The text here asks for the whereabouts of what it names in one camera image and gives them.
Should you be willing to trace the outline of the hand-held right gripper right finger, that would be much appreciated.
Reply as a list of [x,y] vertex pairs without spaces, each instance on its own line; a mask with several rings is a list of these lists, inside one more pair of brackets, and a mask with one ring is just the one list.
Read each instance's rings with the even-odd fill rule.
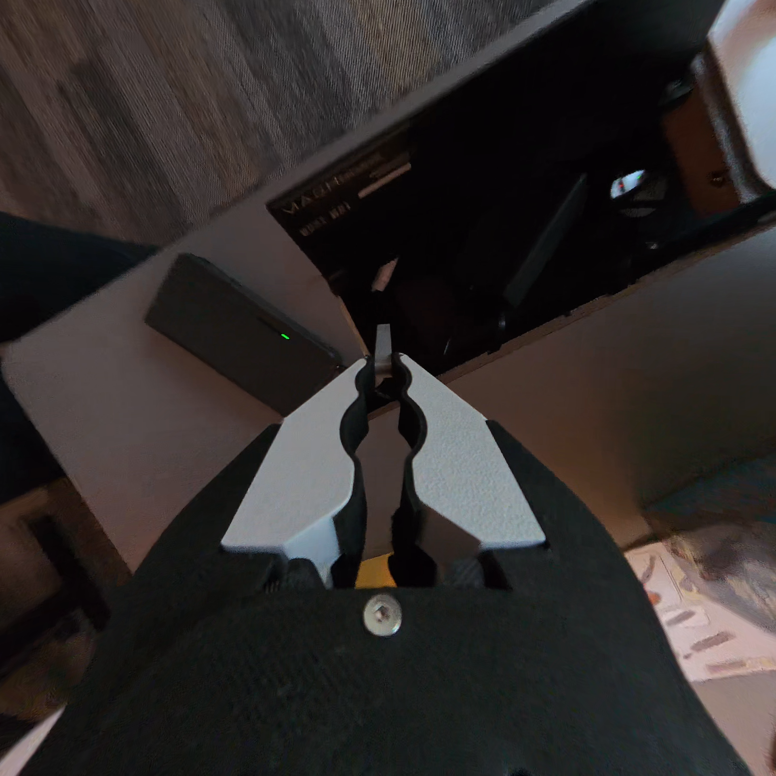
[[392,355],[407,443],[387,560],[398,587],[485,584],[481,557],[546,544],[488,420],[406,354]]

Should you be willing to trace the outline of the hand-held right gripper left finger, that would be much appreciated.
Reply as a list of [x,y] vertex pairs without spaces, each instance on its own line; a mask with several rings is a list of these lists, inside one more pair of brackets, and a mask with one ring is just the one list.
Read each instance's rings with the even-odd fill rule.
[[223,550],[309,561],[326,586],[354,588],[367,515],[356,451],[369,431],[374,385],[374,361],[361,358],[283,420]]

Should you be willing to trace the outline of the white desk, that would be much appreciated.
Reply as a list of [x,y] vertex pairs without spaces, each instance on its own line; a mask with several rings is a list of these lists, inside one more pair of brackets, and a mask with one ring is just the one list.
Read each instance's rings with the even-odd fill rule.
[[[173,249],[11,346],[5,381],[135,571],[280,417],[143,322]],[[774,210],[445,379],[619,542],[641,504],[774,439]]]

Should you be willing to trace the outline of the dark grey hub green lights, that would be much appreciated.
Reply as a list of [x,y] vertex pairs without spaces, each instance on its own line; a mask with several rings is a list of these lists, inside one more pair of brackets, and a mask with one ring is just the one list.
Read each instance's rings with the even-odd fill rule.
[[334,349],[192,254],[173,261],[144,321],[282,416],[344,370]]

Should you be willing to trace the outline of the colourful printed mat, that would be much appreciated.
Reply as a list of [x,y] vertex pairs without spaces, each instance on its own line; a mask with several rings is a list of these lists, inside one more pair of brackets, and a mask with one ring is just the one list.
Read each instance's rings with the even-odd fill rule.
[[626,552],[691,683],[775,670],[775,456],[732,463],[650,504]]

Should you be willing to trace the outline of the black open box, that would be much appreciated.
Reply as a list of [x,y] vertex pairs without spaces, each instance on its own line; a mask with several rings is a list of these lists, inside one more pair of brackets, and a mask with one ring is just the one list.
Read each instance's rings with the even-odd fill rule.
[[267,210],[368,349],[495,353],[774,212],[701,112],[724,5],[583,2]]

